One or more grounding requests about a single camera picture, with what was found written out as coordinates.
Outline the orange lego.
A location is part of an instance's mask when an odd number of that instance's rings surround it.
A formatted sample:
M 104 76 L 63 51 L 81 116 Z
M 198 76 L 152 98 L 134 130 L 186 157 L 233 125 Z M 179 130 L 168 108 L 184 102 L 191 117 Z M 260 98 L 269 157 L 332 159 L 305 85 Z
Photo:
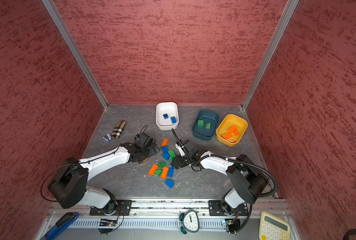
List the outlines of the orange lego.
M 153 176 L 155 174 L 155 171 L 158 170 L 158 165 L 153 164 L 153 166 L 150 168 L 150 170 L 148 171 L 148 174 Z
M 235 136 L 239 136 L 240 135 L 240 132 L 238 131 L 238 129 L 237 129 L 237 127 L 235 125 L 231 126 L 228 129 L 228 132 L 234 134 Z
M 230 138 L 232 138 L 232 137 L 233 137 L 232 133 L 225 133 L 225 134 L 222 134 L 222 138 L 223 138 L 223 139 L 230 139 Z
M 162 170 L 162 173 L 160 175 L 161 178 L 166 179 L 167 178 L 167 174 L 168 174 L 169 168 L 164 167 Z
M 161 146 L 166 147 L 168 144 L 169 139 L 163 139 Z

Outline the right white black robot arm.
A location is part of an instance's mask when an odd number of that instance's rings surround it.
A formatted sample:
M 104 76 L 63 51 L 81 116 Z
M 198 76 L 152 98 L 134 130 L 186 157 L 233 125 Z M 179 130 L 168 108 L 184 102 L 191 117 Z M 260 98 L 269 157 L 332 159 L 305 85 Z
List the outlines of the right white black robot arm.
M 255 165 L 246 155 L 236 158 L 214 154 L 197 149 L 189 140 L 177 140 L 175 147 L 180 154 L 172 158 L 176 169 L 190 166 L 194 171 L 213 170 L 226 175 L 233 188 L 226 193 L 219 206 L 229 216 L 235 214 L 241 205 L 253 205 L 258 198 L 268 197 L 278 189 L 273 175 Z

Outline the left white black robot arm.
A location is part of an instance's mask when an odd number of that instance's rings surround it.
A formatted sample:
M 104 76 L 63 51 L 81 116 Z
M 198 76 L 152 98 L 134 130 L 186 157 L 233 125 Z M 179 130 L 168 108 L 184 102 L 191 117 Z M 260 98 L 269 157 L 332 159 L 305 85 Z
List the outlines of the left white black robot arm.
M 86 205 L 111 216 L 119 211 L 116 197 L 106 189 L 89 187 L 88 182 L 111 168 L 126 163 L 142 163 L 158 152 L 155 139 L 141 133 L 135 136 L 134 143 L 120 144 L 101 155 L 82 160 L 67 159 L 55 171 L 47 189 L 64 209 Z

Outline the plaid brown cylinder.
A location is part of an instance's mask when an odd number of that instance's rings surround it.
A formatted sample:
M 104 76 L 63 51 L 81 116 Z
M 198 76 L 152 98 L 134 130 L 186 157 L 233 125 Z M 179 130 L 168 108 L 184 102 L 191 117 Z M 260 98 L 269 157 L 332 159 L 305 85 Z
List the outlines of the plaid brown cylinder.
M 110 134 L 113 139 L 119 139 L 124 132 L 124 129 L 127 125 L 127 121 L 121 120 L 114 127 L 112 133 Z

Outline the teal rectangular container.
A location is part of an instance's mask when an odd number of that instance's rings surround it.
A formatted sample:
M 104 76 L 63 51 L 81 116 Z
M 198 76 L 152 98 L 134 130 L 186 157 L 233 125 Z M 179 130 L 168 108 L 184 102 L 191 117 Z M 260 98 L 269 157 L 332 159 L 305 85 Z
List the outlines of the teal rectangular container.
M 220 116 L 209 110 L 201 110 L 193 124 L 193 136 L 203 141 L 210 141 L 218 127 Z

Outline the blue lego front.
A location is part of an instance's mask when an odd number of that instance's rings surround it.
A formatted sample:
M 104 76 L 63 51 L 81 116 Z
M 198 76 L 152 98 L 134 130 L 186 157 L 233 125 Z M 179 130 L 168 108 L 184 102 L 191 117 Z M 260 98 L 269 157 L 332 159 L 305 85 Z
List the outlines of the blue lego front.
M 166 185 L 168 188 L 172 189 L 173 186 L 174 186 L 174 182 L 173 182 L 171 179 L 167 179 L 167 180 L 165 181 L 165 185 Z

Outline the small grey clip object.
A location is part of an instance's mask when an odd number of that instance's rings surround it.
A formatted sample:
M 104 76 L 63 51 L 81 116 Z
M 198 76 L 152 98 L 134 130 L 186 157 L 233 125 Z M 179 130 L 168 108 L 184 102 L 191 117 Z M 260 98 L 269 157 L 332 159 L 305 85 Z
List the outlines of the small grey clip object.
M 111 142 L 111 140 L 112 140 L 110 134 L 106 134 L 105 136 L 103 136 L 103 138 L 104 138 L 106 141 L 108 141 L 108 142 Z

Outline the white rectangular container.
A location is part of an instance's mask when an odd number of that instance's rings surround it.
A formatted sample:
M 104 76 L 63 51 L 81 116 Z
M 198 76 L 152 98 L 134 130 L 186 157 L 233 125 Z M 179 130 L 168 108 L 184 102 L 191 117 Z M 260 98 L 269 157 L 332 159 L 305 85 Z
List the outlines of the white rectangular container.
M 156 125 L 161 131 L 176 129 L 178 124 L 179 111 L 176 103 L 164 102 L 156 106 Z

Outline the yellow rectangular container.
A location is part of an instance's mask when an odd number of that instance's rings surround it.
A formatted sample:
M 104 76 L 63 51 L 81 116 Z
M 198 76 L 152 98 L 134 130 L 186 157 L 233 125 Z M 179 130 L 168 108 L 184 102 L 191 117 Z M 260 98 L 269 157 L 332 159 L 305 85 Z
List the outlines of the yellow rectangular container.
M 234 147 L 240 142 L 247 128 L 248 122 L 245 119 L 228 114 L 216 130 L 217 140 L 229 147 Z

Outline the white analog clock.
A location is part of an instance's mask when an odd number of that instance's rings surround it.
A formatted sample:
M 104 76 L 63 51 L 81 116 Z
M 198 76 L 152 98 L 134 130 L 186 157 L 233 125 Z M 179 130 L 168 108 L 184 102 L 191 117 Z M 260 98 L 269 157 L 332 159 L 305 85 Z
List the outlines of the white analog clock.
M 194 210 L 189 210 L 186 213 L 181 213 L 179 217 L 182 234 L 197 233 L 200 229 L 198 213 Z

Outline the yellow calculator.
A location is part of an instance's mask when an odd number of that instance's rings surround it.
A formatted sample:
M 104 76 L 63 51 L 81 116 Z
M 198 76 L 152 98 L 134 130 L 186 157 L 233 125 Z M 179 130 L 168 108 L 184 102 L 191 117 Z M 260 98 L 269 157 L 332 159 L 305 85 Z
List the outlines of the yellow calculator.
M 269 212 L 261 212 L 260 240 L 290 240 L 291 229 L 289 224 Z

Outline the blue utility knife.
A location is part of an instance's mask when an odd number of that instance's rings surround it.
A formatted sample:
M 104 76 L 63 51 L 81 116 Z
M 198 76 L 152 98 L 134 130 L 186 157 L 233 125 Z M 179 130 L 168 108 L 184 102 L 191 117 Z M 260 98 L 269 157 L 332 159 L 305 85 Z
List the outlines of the blue utility knife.
M 48 230 L 40 240 L 54 240 L 57 238 L 64 230 L 71 226 L 79 217 L 77 212 L 68 212 L 64 214 L 55 225 Z

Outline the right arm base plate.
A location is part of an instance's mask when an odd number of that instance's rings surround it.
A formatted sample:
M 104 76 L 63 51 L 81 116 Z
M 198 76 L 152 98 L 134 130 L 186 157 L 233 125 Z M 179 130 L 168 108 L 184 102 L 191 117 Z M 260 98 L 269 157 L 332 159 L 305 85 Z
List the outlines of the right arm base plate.
M 238 207 L 231 207 L 223 200 L 209 200 L 210 216 L 247 216 L 248 207 L 246 204 L 241 204 Z

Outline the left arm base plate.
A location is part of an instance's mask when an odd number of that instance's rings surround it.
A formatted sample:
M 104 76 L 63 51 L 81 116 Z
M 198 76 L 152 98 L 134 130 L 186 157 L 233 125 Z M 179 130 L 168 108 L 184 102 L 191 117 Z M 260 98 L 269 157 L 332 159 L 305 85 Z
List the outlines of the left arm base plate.
M 98 209 L 95 207 L 90 208 L 90 216 L 118 216 L 123 214 L 128 216 L 132 206 L 132 200 L 117 200 L 116 202 L 110 201 L 107 207 Z

